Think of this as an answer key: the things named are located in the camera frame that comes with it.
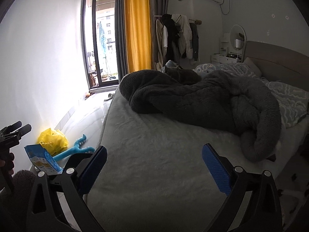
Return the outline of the person's left hand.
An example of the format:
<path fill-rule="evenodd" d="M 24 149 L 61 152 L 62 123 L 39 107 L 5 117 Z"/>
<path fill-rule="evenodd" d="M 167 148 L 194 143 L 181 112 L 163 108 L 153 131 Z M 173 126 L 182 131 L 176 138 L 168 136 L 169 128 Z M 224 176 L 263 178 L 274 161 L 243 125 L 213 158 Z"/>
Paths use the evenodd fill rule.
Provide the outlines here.
<path fill-rule="evenodd" d="M 14 159 L 15 156 L 12 152 L 0 156 L 0 167 L 5 168 L 9 175 L 14 174 Z"/>

